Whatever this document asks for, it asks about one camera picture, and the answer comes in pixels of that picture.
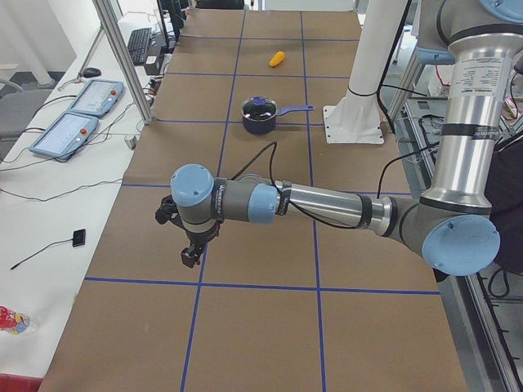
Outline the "black computer keyboard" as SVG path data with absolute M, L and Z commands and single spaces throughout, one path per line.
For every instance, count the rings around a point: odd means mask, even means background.
M 146 62 L 151 39 L 151 28 L 134 29 L 127 41 L 127 51 L 134 65 Z

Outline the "upper blue teach pendant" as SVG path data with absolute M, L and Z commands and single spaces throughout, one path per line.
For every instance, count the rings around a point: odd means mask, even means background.
M 124 92 L 123 82 L 93 78 L 75 97 L 68 111 L 103 118 Z

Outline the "aluminium frame post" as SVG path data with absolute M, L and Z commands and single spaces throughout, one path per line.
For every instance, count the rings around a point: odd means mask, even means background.
M 101 26 L 107 36 L 114 57 L 123 72 L 123 76 L 127 82 L 127 89 L 131 92 L 133 102 L 138 108 L 143 123 L 149 125 L 153 120 L 153 114 L 141 88 L 141 82 L 128 53 L 127 45 L 125 44 L 120 32 L 114 9 L 111 6 L 110 1 L 93 0 L 92 2 L 99 17 Z

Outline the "blue teach pendant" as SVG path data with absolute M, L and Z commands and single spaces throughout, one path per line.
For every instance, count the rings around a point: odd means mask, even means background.
M 88 142 L 98 123 L 96 117 L 65 111 L 37 138 L 29 151 L 66 162 Z
M 93 78 L 75 97 L 68 111 L 103 118 L 124 92 L 123 82 Z

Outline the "lower blue teach pendant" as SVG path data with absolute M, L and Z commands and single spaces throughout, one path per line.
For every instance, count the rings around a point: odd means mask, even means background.
M 65 111 L 37 138 L 29 151 L 66 162 L 88 142 L 98 123 L 96 117 Z

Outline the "red plastic bottle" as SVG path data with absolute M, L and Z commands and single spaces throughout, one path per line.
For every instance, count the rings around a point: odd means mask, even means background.
M 39 329 L 39 321 L 28 314 L 1 306 L 1 331 L 15 336 L 29 336 Z

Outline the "dark blue saucepan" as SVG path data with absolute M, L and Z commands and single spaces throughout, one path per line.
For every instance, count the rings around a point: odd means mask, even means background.
M 292 112 L 313 111 L 313 105 L 294 105 L 279 108 L 271 98 L 254 96 L 241 105 L 241 116 L 244 129 L 253 135 L 265 135 L 274 131 L 277 118 Z

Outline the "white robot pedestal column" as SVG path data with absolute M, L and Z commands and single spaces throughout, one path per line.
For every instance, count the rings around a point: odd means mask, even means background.
M 382 144 L 379 86 L 410 1 L 369 1 L 346 94 L 323 107 L 329 144 Z

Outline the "small metal cylinder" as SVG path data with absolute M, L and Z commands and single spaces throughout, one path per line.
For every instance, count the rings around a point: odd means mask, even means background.
M 124 137 L 124 142 L 129 149 L 135 149 L 136 143 L 137 143 L 137 138 L 135 135 L 126 135 Z

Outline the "black computer mouse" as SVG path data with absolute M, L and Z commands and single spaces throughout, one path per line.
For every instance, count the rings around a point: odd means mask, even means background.
M 101 76 L 101 70 L 95 67 L 87 67 L 83 70 L 82 76 L 84 78 L 96 78 Z

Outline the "yellow toy corn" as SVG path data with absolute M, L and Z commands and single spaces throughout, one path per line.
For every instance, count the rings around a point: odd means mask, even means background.
M 285 60 L 285 52 L 277 51 L 269 60 L 269 66 L 275 68 Z

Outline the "small black square sensor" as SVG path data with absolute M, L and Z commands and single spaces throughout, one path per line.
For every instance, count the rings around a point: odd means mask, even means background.
M 85 229 L 76 229 L 73 232 L 72 246 L 81 247 L 86 243 L 87 231 Z

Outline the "glass pot lid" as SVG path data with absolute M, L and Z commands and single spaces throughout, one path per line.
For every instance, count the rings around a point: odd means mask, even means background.
M 276 115 L 277 105 L 270 99 L 263 96 L 254 96 L 242 104 L 241 113 L 244 118 L 253 121 L 266 121 Z

